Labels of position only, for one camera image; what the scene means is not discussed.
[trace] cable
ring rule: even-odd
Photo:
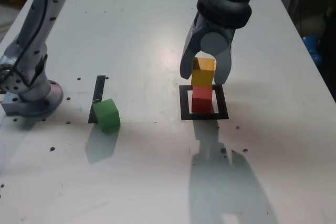
[[[34,39],[36,38],[36,36],[38,35],[38,33],[41,30],[42,24],[44,22],[44,19],[46,17],[46,13],[47,13],[47,8],[48,8],[48,0],[44,0],[44,8],[43,8],[43,13],[42,13],[42,17],[40,20],[40,23],[38,24],[34,34],[32,35],[32,37],[30,38],[29,42],[27,43],[27,45],[24,47],[24,49],[21,51],[21,53],[19,54],[19,56],[17,57],[16,62],[14,63],[14,65],[8,69],[8,68],[1,68],[0,72],[3,70],[9,70],[9,72],[7,73],[7,75],[4,77],[4,79],[0,82],[0,85],[2,85],[8,78],[9,76],[11,76],[11,74],[15,71],[15,73],[18,73],[18,71],[16,71],[17,65],[20,63],[23,55],[26,53],[26,51],[28,50],[29,46],[32,44],[32,42],[34,41]],[[27,87],[31,87],[34,83],[31,82],[30,84],[27,83],[27,81],[25,80],[25,78],[22,78],[22,82],[24,83],[24,85],[26,85]]]

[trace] black strip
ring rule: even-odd
[[[180,85],[181,120],[221,120],[229,119],[222,85],[212,85],[215,90],[218,113],[193,114],[189,112],[188,90],[193,90],[192,85]]]
[[[93,104],[96,102],[101,102],[101,99],[103,98],[104,85],[105,76],[97,76],[88,123],[97,123],[97,118],[93,110]]]

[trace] white table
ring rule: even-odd
[[[236,31],[229,120],[180,120],[196,2],[66,1],[47,76],[71,100],[34,126],[0,110],[0,223],[336,223],[335,102],[280,0],[252,0]],[[110,136],[87,123],[100,74],[121,117]]]

